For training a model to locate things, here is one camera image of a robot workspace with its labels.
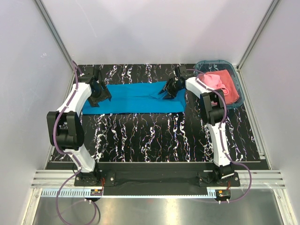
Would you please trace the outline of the blue t shirt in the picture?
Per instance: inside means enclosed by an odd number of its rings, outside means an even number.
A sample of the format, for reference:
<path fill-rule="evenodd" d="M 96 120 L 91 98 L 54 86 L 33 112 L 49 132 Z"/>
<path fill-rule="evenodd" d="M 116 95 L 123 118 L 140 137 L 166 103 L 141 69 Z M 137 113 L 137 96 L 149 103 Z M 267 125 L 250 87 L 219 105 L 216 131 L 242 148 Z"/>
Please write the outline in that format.
<path fill-rule="evenodd" d="M 180 90 L 174 99 L 163 99 L 159 94 L 166 81 L 154 83 L 109 84 L 107 88 L 112 99 L 92 107 L 85 102 L 84 115 L 121 113 L 182 113 L 186 108 L 185 90 Z"/>

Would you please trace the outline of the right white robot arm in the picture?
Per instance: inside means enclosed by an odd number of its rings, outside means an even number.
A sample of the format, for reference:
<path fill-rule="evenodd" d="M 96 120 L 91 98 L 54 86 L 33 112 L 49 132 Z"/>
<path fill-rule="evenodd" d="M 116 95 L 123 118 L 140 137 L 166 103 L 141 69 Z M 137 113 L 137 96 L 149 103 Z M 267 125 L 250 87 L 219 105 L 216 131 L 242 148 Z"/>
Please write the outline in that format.
<path fill-rule="evenodd" d="M 199 76 L 189 71 L 185 66 L 177 66 L 175 75 L 167 80 L 159 95 L 163 94 L 163 99 L 174 99 L 180 90 L 185 89 L 200 99 L 201 119 L 209 129 L 214 153 L 213 171 L 207 178 L 200 179 L 206 184 L 229 185 L 234 180 L 234 167 L 225 133 L 227 108 L 224 93 L 220 88 L 206 85 Z"/>

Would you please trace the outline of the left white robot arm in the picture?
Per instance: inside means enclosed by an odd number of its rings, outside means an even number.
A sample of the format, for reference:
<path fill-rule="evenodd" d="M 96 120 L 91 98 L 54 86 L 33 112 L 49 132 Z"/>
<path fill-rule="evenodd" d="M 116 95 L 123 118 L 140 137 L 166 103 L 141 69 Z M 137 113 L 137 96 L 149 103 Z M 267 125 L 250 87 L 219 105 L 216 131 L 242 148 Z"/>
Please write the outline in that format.
<path fill-rule="evenodd" d="M 88 66 L 82 71 L 75 65 L 75 83 L 70 94 L 56 111 L 48 112 L 46 116 L 50 143 L 74 162 L 77 185 L 96 186 L 104 180 L 95 159 L 84 146 L 80 113 L 85 103 L 98 107 L 100 102 L 111 98 L 100 69 Z"/>

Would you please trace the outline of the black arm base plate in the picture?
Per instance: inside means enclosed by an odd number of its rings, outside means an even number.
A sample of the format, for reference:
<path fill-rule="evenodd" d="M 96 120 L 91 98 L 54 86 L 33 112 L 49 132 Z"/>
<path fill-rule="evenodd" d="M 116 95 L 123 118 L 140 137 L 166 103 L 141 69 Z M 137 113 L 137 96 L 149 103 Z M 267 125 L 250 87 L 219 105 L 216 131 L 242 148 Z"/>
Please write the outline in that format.
<path fill-rule="evenodd" d="M 213 163 L 97 163 L 97 172 L 75 177 L 75 186 L 108 187 L 123 184 L 189 184 L 199 187 L 239 187 L 233 165 Z"/>

